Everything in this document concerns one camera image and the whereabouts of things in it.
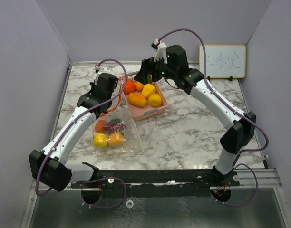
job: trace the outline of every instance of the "gray wall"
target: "gray wall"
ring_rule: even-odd
[[[194,29],[206,43],[244,43],[271,0],[38,0],[59,30],[73,61],[141,60],[153,55],[155,38],[178,28]],[[196,37],[164,39],[189,48],[198,60]]]
[[[291,0],[274,0],[247,46],[242,88],[269,138],[265,150],[291,208]]]
[[[0,1],[0,227],[20,226],[28,156],[49,141],[68,62],[35,0]]]

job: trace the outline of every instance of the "chinese writing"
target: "chinese writing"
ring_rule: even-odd
[[[213,67],[218,67],[219,69],[221,69],[222,67],[226,67],[228,69],[240,69],[239,66],[236,65],[236,60],[239,59],[239,56],[237,55],[237,53],[233,53],[231,57],[225,57],[223,56],[223,53],[220,51],[219,56],[215,57],[215,62],[211,63],[210,60],[210,56],[206,57],[206,63],[207,63],[207,67],[213,66]]]

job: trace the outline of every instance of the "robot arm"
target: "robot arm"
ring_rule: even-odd
[[[189,68],[186,52],[180,45],[167,47],[162,41],[156,39],[152,47],[156,50],[155,57],[142,61],[140,72],[135,76],[135,80],[147,84],[148,74],[152,75],[154,82],[161,78],[174,80],[179,89],[203,103],[221,121],[227,132],[220,140],[223,149],[217,164],[213,167],[213,176],[217,181],[222,182],[232,172],[240,150],[253,137],[254,126],[239,117],[233,110],[231,111],[216,95],[219,95],[237,113],[244,115],[254,123],[255,114],[252,112],[246,114],[231,104],[215,91],[210,82],[204,81],[204,75],[199,70]]]
[[[82,134],[102,113],[107,112],[112,103],[104,104],[90,112],[87,110],[109,100],[117,83],[118,78],[110,74],[108,67],[100,68],[96,79],[90,83],[91,90],[79,98],[73,114],[57,136],[41,152],[34,150],[29,155],[33,178],[37,178],[40,166],[46,158],[40,181],[49,187],[62,191],[69,183],[90,180],[94,173],[93,167],[88,164],[68,166],[66,162]]]

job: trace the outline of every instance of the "pink basket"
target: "pink basket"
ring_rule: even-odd
[[[120,77],[119,78],[119,82],[123,82],[124,79],[125,79],[124,77]],[[168,107],[168,103],[167,103],[163,93],[161,92],[161,89],[160,89],[159,85],[156,82],[152,83],[152,85],[155,86],[156,92],[158,93],[158,95],[161,96],[161,98],[163,100],[163,102],[162,102],[160,107],[152,107],[149,103],[147,103],[146,107],[137,107],[137,106],[132,105],[130,103],[130,101],[128,99],[128,95],[124,95],[127,107],[129,109],[130,114],[133,117],[134,121],[140,121],[140,120],[143,120],[143,119],[146,119],[146,118],[149,118],[149,117],[164,113],[166,108]],[[138,92],[138,91],[135,91],[134,93],[135,94],[141,94],[141,92]]]

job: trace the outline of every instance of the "marble surface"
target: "marble surface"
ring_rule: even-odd
[[[127,72],[139,65],[125,65]],[[116,76],[122,76],[119,66],[112,66]],[[61,108],[57,132],[69,119],[78,98],[90,89],[93,66],[73,66]],[[212,85],[237,107],[246,110],[237,80],[211,80]],[[73,149],[68,164],[88,162],[100,169],[207,169],[212,168],[221,152],[220,138],[225,129],[219,120],[195,98],[159,82],[169,104],[165,113],[136,122],[145,151],[127,153],[96,152],[92,146],[92,131],[88,129]],[[120,104],[126,108],[124,98]],[[253,138],[246,148],[258,148]],[[246,152],[238,162],[252,168],[264,168],[259,152]]]

